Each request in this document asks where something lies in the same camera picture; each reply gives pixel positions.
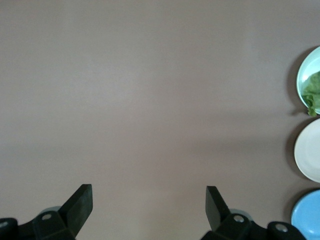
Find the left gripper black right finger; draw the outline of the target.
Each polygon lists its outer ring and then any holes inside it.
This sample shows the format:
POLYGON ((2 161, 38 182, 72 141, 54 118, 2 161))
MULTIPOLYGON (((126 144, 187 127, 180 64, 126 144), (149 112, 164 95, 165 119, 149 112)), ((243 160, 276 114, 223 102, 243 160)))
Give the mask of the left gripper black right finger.
POLYGON ((205 213, 211 230, 200 240, 268 240, 267 230, 242 213, 232 213, 215 186, 206 187, 205 213))

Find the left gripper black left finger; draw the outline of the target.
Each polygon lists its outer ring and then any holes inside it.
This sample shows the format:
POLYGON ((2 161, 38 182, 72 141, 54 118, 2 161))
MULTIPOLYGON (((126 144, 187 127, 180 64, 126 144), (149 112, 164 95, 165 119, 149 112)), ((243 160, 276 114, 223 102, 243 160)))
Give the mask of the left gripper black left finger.
POLYGON ((93 210, 93 188, 82 184, 58 209, 48 210, 33 219, 36 240, 76 240, 93 210))

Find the green lettuce leaf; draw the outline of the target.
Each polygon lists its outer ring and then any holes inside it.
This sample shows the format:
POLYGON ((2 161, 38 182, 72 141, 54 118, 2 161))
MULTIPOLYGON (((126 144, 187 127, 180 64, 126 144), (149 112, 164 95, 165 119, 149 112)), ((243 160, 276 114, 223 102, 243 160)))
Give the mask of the green lettuce leaf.
POLYGON ((320 71, 310 75, 304 82, 301 96, 306 103, 308 115, 320 115, 320 71))

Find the blue round plate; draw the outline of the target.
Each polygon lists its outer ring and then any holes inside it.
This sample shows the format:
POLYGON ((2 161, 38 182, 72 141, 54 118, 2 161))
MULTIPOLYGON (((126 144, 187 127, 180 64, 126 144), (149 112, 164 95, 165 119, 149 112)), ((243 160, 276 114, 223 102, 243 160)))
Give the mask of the blue round plate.
POLYGON ((296 202, 291 224, 306 240, 320 240, 320 189, 306 193, 296 202))

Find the beige round plate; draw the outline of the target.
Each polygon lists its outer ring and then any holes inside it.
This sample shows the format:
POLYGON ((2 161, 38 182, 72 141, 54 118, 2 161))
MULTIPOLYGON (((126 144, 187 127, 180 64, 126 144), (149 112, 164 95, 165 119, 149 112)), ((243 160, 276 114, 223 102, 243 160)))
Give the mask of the beige round plate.
POLYGON ((308 124, 298 135, 294 159, 305 177, 320 183, 320 118, 308 124))

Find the brown table cover sheet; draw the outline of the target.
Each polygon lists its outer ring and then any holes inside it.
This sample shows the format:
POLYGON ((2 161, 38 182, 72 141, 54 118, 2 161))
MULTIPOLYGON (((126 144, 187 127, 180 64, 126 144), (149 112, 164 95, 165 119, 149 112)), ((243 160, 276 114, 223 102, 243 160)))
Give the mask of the brown table cover sheet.
POLYGON ((199 240, 207 186, 289 222, 317 46, 320 0, 0 0, 0 218, 91 184, 77 240, 199 240))

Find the pale green round plate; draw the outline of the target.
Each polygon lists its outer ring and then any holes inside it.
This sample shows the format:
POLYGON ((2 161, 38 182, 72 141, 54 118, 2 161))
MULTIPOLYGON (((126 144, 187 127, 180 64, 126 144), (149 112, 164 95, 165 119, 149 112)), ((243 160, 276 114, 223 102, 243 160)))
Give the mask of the pale green round plate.
POLYGON ((320 46, 311 51, 300 65, 296 77, 296 90, 302 103, 307 107, 302 98, 304 82, 310 75, 320 71, 320 46))

